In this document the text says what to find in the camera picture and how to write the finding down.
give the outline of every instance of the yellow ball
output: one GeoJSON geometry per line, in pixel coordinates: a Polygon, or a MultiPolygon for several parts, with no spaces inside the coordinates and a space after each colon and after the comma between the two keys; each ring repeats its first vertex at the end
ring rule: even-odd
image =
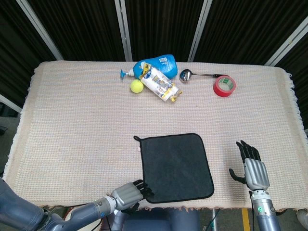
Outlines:
{"type": "Polygon", "coordinates": [[[133,93],[140,93],[143,90],[143,83],[140,80],[135,79],[130,84],[130,89],[133,93]]]}

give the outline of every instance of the spoon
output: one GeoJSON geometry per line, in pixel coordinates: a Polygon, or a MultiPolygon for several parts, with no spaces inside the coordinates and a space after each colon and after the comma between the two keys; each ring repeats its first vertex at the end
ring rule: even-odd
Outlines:
{"type": "Polygon", "coordinates": [[[185,83],[185,82],[188,82],[188,80],[191,78],[192,75],[196,75],[196,76],[210,76],[210,77],[213,77],[213,78],[218,78],[219,76],[225,76],[225,75],[221,75],[221,74],[194,74],[191,70],[189,69],[185,69],[181,72],[180,76],[179,76],[179,79],[181,82],[185,83]]]}

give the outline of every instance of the red tape roll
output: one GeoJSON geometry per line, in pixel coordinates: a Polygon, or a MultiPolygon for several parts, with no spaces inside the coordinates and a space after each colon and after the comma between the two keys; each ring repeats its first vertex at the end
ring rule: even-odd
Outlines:
{"type": "Polygon", "coordinates": [[[227,97],[231,95],[235,87],[236,83],[233,78],[231,78],[230,76],[220,76],[216,79],[213,89],[216,95],[221,97],[227,97]]]}

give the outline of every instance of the robotic hand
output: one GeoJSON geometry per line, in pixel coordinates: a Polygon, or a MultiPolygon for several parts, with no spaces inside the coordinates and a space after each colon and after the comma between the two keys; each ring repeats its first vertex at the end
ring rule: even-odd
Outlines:
{"type": "Polygon", "coordinates": [[[127,183],[97,201],[75,209],[64,221],[59,215],[44,210],[17,196],[0,178],[0,223],[22,231],[75,231],[114,212],[130,213],[138,201],[153,195],[142,180],[127,183]]]}
{"type": "Polygon", "coordinates": [[[244,141],[236,142],[240,149],[244,164],[245,177],[238,177],[229,168],[231,177],[242,184],[246,184],[251,190],[251,201],[259,228],[261,231],[280,231],[276,212],[271,197],[266,189],[270,186],[268,174],[260,154],[255,147],[251,147],[244,141]]]}

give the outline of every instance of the black curtain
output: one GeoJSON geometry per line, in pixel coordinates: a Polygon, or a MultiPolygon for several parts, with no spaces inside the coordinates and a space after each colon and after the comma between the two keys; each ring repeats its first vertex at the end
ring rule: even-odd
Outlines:
{"type": "Polygon", "coordinates": [[[304,127],[308,128],[308,34],[306,34],[283,59],[277,63],[292,74],[295,86],[295,95],[298,98],[298,106],[304,122],[304,127]]]}
{"type": "Polygon", "coordinates": [[[213,0],[194,62],[264,65],[307,16],[307,0],[213,0]]]}
{"type": "Polygon", "coordinates": [[[203,0],[126,0],[134,61],[173,54],[187,62],[203,0]]]}
{"type": "Polygon", "coordinates": [[[55,60],[15,0],[0,1],[0,94],[23,107],[34,69],[55,60]]]}
{"type": "Polygon", "coordinates": [[[66,60],[125,61],[114,0],[28,0],[66,60]]]}

